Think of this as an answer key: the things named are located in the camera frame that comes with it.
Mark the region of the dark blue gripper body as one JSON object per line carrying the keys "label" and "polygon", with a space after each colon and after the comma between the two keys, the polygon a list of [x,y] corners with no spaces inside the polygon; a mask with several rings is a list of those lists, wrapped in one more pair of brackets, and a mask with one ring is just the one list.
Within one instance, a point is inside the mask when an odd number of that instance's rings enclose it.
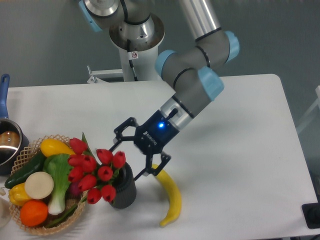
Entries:
{"label": "dark blue gripper body", "polygon": [[164,146],[179,133],[169,122],[177,113],[178,110],[173,109],[165,117],[157,110],[144,124],[136,128],[133,143],[144,155],[147,155],[149,148],[152,154],[161,153]]}

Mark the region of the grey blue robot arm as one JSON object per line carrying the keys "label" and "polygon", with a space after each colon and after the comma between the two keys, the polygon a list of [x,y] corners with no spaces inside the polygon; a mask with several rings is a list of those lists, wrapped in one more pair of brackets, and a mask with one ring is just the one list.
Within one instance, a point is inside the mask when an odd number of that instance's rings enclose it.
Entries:
{"label": "grey blue robot arm", "polygon": [[161,79],[175,92],[144,124],[131,117],[114,131],[116,146],[132,141],[145,155],[141,173],[156,176],[170,160],[164,146],[223,91],[215,69],[238,55],[238,38],[221,29],[208,0],[179,2],[196,43],[182,54],[158,51],[164,25],[145,0],[81,0],[78,4],[94,31],[108,30],[126,82]]}

